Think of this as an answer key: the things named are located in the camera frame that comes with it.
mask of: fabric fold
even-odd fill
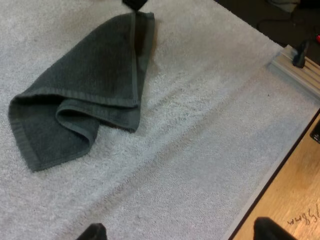
[[[88,153],[100,123],[137,130],[154,28],[153,13],[116,16],[12,99],[9,121],[32,171]]]

